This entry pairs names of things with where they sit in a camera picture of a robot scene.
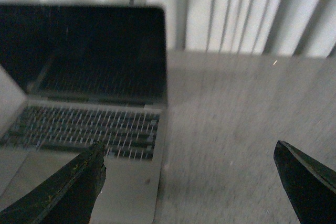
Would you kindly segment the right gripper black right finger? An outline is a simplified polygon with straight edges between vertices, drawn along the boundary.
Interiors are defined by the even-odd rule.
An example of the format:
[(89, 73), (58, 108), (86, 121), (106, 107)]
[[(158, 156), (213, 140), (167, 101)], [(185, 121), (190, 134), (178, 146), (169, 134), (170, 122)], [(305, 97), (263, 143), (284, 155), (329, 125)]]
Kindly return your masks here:
[(285, 141), (274, 161), (300, 223), (335, 223), (335, 171)]

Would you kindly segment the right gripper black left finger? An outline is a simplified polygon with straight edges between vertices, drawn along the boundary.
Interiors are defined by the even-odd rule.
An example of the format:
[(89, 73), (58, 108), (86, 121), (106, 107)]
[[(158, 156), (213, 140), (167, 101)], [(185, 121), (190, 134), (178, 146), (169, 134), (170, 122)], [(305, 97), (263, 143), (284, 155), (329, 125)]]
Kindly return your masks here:
[(104, 144), (96, 142), (1, 211), (1, 223), (89, 223), (105, 179)]

